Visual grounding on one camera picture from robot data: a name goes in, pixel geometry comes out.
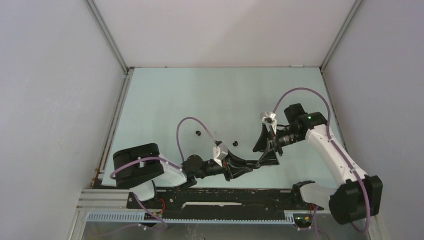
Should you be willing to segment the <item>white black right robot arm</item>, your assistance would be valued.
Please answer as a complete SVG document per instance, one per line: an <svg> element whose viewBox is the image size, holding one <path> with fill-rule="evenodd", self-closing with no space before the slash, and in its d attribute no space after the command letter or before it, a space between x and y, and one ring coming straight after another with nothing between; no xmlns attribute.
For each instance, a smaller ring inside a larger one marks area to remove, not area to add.
<svg viewBox="0 0 424 240"><path fill-rule="evenodd" d="M291 204L297 209L309 204L328 209L341 225L378 215L382 180L377 175L370 176L348 155L334 137L328 118L320 112L305 112L300 103L289 105L284 114L288 124L282 129L278 129L274 112L261 114L262 130L253 152L261 152L262 156L256 165L269 165L282 156L283 147L307 141L336 184L330 188L313 180L298 182L292 186Z"/></svg>

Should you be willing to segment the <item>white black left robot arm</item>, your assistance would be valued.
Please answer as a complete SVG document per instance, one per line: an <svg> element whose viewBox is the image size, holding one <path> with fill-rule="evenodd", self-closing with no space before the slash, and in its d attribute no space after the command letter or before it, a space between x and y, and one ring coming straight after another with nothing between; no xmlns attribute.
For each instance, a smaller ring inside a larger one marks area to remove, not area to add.
<svg viewBox="0 0 424 240"><path fill-rule="evenodd" d="M113 166L109 177L116 187L129 190L145 208L153 208L158 202L156 180L172 187L189 188L197 184L197 179L223 175L230 181L260 167L256 160L235 156L221 142L214 147L210 160L194 154L176 164L160 153L156 143L149 143L117 151L113 155Z"/></svg>

